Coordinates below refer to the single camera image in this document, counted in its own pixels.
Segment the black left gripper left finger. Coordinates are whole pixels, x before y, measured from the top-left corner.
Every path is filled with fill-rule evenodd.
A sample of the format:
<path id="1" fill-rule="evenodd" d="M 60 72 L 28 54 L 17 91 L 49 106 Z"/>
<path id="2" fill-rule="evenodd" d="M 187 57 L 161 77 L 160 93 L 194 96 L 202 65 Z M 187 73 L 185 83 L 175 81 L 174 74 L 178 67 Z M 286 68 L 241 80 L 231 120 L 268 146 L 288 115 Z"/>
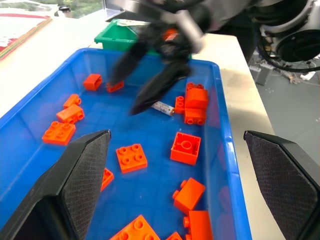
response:
<path id="1" fill-rule="evenodd" d="M 83 240 L 100 195 L 110 130 L 72 141 L 0 231 L 2 240 Z"/>

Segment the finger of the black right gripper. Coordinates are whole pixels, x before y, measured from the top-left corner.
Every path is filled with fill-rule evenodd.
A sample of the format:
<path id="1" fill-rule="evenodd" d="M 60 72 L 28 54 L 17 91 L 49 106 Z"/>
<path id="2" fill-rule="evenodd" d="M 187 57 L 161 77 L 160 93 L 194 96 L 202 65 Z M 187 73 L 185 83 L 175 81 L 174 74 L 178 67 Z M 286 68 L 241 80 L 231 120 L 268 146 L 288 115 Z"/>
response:
<path id="1" fill-rule="evenodd" d="M 137 41 L 134 43 L 113 66 L 108 83 L 116 85 L 125 81 L 136 69 L 138 63 L 147 54 L 148 50 L 149 47 L 145 42 Z"/>
<path id="2" fill-rule="evenodd" d="M 130 110 L 130 115 L 134 116 L 149 109 L 153 104 L 160 101 L 179 80 L 187 78 L 191 71 L 186 61 L 176 60 L 168 63 L 138 92 Z"/>

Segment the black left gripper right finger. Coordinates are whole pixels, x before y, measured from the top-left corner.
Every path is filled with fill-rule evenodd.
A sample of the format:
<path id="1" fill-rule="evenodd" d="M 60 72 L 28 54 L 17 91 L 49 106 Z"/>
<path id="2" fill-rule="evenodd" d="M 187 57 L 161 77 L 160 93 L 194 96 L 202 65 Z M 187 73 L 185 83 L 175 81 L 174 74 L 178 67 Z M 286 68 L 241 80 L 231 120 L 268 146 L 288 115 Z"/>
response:
<path id="1" fill-rule="evenodd" d="M 320 170 L 295 142 L 245 131 L 257 183 L 287 240 L 320 238 Z"/>

